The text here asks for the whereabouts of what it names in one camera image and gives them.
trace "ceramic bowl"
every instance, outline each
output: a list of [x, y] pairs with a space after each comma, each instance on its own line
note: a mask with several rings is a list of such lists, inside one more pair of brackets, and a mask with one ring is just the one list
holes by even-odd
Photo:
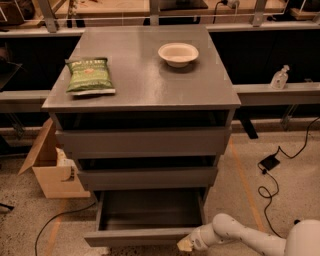
[[169, 66], [175, 68], [183, 68], [199, 56], [197, 48], [184, 43], [165, 44], [160, 47], [158, 53]]

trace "open drawer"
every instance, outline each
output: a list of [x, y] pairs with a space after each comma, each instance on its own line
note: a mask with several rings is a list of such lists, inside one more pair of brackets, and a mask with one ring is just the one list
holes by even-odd
[[104, 191], [92, 247], [175, 244], [204, 223], [200, 189]]

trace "open cardboard box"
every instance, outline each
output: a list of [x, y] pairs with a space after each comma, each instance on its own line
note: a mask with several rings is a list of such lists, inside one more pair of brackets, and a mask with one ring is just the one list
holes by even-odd
[[22, 165], [19, 175], [32, 169], [46, 198], [90, 197], [77, 176], [75, 166], [57, 166], [55, 126], [48, 119]]

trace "countertop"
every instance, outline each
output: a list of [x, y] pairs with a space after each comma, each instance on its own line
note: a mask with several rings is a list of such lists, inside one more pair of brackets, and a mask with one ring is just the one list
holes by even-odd
[[[158, 55], [170, 42], [194, 45], [196, 61], [172, 68]], [[86, 28], [72, 58], [108, 58], [115, 95], [76, 98], [66, 93], [64, 68], [43, 109], [49, 112], [210, 110], [237, 108], [239, 98], [205, 26]]]

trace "white bottle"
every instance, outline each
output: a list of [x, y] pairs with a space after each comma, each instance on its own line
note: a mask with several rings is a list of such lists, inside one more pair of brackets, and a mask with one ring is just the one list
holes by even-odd
[[288, 65], [284, 65], [283, 68], [276, 72], [272, 78], [270, 86], [273, 89], [282, 90], [284, 86], [286, 85], [286, 82], [288, 80], [288, 74], [287, 71], [289, 70]]

